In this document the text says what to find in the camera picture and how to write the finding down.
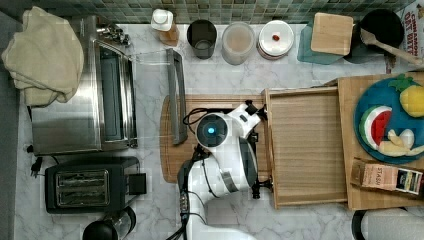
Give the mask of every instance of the white container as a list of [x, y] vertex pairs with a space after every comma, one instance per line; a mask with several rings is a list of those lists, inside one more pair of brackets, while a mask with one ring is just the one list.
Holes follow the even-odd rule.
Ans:
[[156, 9], [153, 12], [151, 26], [157, 31], [159, 40], [169, 46], [177, 46], [180, 31], [173, 21], [174, 15], [170, 11]]
[[276, 60], [287, 55], [293, 46], [294, 34], [284, 21], [271, 21], [259, 33], [258, 52], [268, 60]]
[[255, 45], [255, 32], [246, 23], [230, 24], [222, 35], [222, 57], [231, 65], [246, 61]]

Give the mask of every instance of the cloth towel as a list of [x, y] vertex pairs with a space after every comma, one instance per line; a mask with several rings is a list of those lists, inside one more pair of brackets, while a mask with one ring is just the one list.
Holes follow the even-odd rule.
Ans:
[[15, 33], [1, 58], [28, 106], [69, 101], [84, 64], [81, 43], [69, 22], [38, 7], [25, 11], [23, 32]]

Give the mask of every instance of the wooden spoon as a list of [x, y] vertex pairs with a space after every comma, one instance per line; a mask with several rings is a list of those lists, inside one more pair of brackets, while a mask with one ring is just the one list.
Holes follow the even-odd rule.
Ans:
[[400, 58], [405, 59], [406, 61], [415, 64], [415, 65], [423, 65], [424, 61], [421, 58], [415, 57], [412, 54], [409, 54], [405, 51], [402, 51], [400, 49], [394, 48], [392, 46], [389, 46], [387, 44], [384, 44], [380, 41], [377, 40], [377, 38], [375, 38], [375, 35], [362, 29], [361, 28], [361, 39], [362, 42], [364, 42], [366, 45], [375, 45], [381, 49], [386, 50], [387, 52], [398, 56]]

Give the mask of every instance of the black toaster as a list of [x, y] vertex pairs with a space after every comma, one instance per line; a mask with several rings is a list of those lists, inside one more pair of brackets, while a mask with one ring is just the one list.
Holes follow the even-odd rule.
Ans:
[[84, 158], [45, 171], [48, 213], [119, 211], [146, 193], [136, 157]]

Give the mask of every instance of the wooden lid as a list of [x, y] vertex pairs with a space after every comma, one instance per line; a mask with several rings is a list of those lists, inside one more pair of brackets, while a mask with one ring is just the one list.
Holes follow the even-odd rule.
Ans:
[[343, 56], [349, 54], [352, 29], [352, 17], [326, 13], [315, 14], [312, 51]]

